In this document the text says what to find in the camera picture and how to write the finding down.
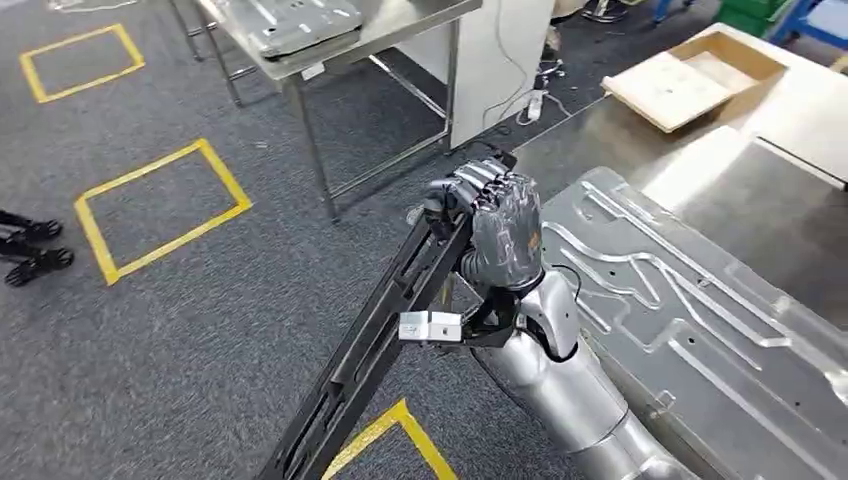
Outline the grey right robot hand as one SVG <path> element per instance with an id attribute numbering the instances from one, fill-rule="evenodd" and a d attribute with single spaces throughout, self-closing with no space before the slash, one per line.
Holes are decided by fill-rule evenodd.
<path id="1" fill-rule="evenodd" d="M 425 189 L 425 214 L 447 233 L 451 212 L 471 217 L 471 247 L 457 270 L 468 282 L 518 290 L 543 275 L 540 197 L 508 155 L 470 160 Z"/>

